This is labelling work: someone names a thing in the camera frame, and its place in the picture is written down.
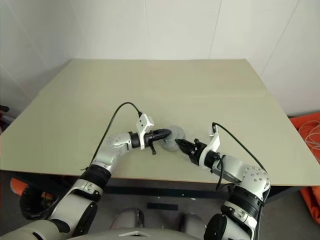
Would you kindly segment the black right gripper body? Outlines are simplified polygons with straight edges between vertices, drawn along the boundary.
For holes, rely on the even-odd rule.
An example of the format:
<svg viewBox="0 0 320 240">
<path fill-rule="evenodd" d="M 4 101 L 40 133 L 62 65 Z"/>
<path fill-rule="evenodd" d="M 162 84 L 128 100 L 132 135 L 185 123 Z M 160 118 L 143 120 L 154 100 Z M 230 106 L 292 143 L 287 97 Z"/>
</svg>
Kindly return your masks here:
<svg viewBox="0 0 320 240">
<path fill-rule="evenodd" d="M 189 154 L 189 159 L 193 164 L 199 164 L 200 156 L 205 149 L 205 144 L 200 142 L 199 139 L 194 139 L 193 147 Z"/>
</svg>

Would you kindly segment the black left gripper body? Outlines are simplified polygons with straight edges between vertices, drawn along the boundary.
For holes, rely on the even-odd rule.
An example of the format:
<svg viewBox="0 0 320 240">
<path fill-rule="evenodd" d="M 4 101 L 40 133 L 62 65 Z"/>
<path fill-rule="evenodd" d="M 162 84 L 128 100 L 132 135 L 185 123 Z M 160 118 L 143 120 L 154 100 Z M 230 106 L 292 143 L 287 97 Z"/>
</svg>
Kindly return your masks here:
<svg viewBox="0 0 320 240">
<path fill-rule="evenodd" d="M 144 135 L 144 147 L 145 148 L 150 148 L 151 149 L 151 152 L 152 152 L 152 155 L 156 155 L 157 152 L 155 150 L 155 147 L 154 147 L 154 142 L 157 141 L 156 137 L 155 137 L 155 134 L 153 131 L 149 132 L 149 133 L 146 133 Z"/>
</svg>

